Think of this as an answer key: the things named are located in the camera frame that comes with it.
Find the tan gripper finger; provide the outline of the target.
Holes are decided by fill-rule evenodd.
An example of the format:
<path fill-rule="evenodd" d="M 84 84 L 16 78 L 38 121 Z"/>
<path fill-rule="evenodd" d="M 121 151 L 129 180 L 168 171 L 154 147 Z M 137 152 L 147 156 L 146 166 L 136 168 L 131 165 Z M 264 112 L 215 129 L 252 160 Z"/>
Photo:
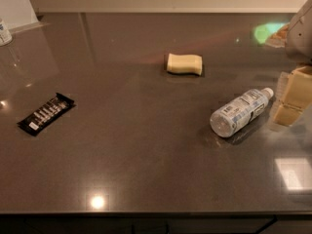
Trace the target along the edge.
<path fill-rule="evenodd" d="M 291 73 L 282 72 L 272 106 L 275 124 L 291 126 L 312 103 L 312 66 L 298 65 Z"/>

